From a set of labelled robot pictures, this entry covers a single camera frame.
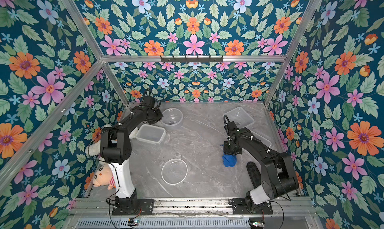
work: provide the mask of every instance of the clear plastic bowl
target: clear plastic bowl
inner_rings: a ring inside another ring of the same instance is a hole
[[[255,120],[241,107],[228,111],[225,115],[228,116],[229,121],[234,121],[238,128],[248,127],[255,122]]]
[[[176,130],[183,125],[183,113],[176,108],[169,108],[163,111],[161,124],[166,130]]]
[[[166,130],[164,128],[144,124],[139,128],[136,138],[150,144],[160,144],[165,136]]]
[[[170,185],[177,185],[187,177],[188,167],[185,161],[175,158],[167,161],[161,169],[161,177]]]

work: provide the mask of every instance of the black cable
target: black cable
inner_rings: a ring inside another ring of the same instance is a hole
[[[283,221],[281,222],[281,225],[280,225],[280,227],[278,228],[278,229],[280,229],[280,228],[283,226],[283,223],[284,223],[284,210],[283,210],[283,207],[280,205],[280,203],[278,203],[278,202],[276,202],[276,201],[271,201],[271,202],[273,202],[273,203],[277,203],[277,204],[280,206],[281,211],[283,212]]]

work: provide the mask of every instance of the stuffed toy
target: stuffed toy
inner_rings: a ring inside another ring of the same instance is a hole
[[[116,188],[115,180],[113,179],[113,174],[111,168],[108,165],[103,165],[97,171],[95,171],[93,176],[93,186],[106,186],[108,185],[108,190]]]

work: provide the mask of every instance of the gray marble surface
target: gray marble surface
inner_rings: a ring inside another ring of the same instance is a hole
[[[246,151],[237,155],[234,167],[223,165],[223,142],[226,140],[223,114],[242,107],[255,120],[248,128],[262,132],[272,142],[273,149],[282,151],[277,143],[277,131],[272,131],[262,103],[162,103],[161,110],[178,108],[184,116],[183,126],[167,131],[160,145],[131,140],[129,167],[139,198],[160,197],[244,197],[252,190],[246,165],[256,160]],[[182,155],[188,174],[182,183],[168,185],[161,177],[162,165]],[[105,198],[115,190],[106,186],[93,188],[92,198]]]

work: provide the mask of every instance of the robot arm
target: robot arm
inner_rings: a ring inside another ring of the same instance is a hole
[[[271,150],[247,128],[237,128],[226,115],[224,124],[228,135],[228,141],[224,142],[224,154],[242,154],[244,148],[261,166],[261,180],[255,189],[247,193],[246,202],[247,199],[249,202],[247,207],[255,207],[299,187],[292,160],[286,152],[278,153]]]

